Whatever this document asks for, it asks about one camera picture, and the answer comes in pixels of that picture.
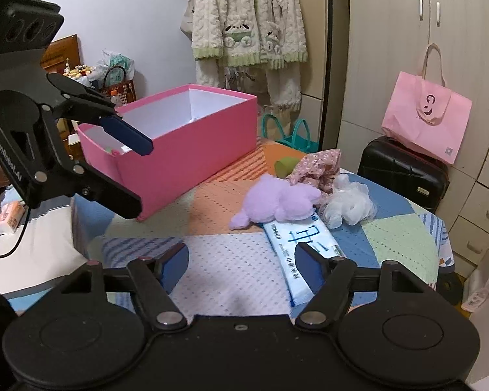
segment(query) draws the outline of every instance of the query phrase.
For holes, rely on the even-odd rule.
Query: hanging clothes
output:
[[[300,107],[308,51],[299,0],[196,0],[192,50],[198,83],[220,84],[225,66],[260,66],[272,106]]]

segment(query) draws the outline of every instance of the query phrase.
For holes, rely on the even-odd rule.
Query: pink tote bag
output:
[[[442,85],[425,80],[431,49],[440,55]],[[452,165],[464,137],[471,106],[471,100],[446,88],[442,54],[438,45],[432,43],[425,51],[420,75],[400,72],[382,130],[409,149]]]

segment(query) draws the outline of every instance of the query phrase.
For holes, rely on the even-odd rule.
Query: black suitcase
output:
[[[435,212],[449,186],[447,166],[380,137],[364,149],[358,174]]]

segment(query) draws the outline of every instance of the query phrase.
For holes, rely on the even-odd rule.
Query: bag handle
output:
[[[427,66],[428,64],[428,58],[429,58],[429,53],[431,51],[431,49],[435,49],[436,51],[438,51],[438,55],[440,56],[440,78],[442,79],[442,86],[444,88],[445,87],[445,80],[444,80],[444,71],[442,69],[442,53],[440,52],[440,47],[436,44],[436,43],[431,43],[427,46],[427,48],[425,49],[425,54],[424,54],[424,63],[422,65],[422,71],[419,72],[419,76],[422,77],[422,79],[425,79],[425,67]]]
[[[103,88],[107,88],[107,84],[105,81],[107,81],[107,77],[109,75],[110,72],[112,72],[112,70],[114,69],[121,69],[123,70],[123,81],[122,82],[125,82],[126,81],[126,70],[124,69],[123,66],[120,66],[120,65],[116,65],[116,66],[112,66],[108,71],[107,73],[105,74],[105,77],[103,78]]]
[[[308,122],[306,122],[305,119],[299,119],[299,120],[297,120],[297,122],[295,123],[295,126],[293,127],[293,134],[291,135],[291,148],[293,148],[295,150],[298,150],[295,147],[295,140],[297,138],[297,130],[299,129],[299,127],[301,125],[304,125],[304,128],[306,129],[306,142],[307,142],[307,145],[306,145],[306,148],[305,149],[301,149],[300,151],[302,151],[302,152],[309,152],[310,151],[310,147],[311,147],[310,127],[308,126]]]
[[[277,128],[279,129],[279,132],[280,132],[280,136],[282,137],[282,140],[286,140],[286,135],[283,131],[283,127],[281,126],[280,122],[279,122],[279,119],[277,119],[276,116],[274,116],[273,114],[271,113],[265,113],[263,115],[263,138],[268,138],[268,134],[267,134],[267,131],[266,131],[266,122],[268,119],[273,119],[275,121],[275,124],[277,125]]]

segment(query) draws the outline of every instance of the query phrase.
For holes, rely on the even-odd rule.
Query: bottle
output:
[[[117,109],[118,107],[121,107],[121,100],[118,96],[118,91],[116,91],[116,90],[111,91],[111,103],[114,103],[115,109]]]

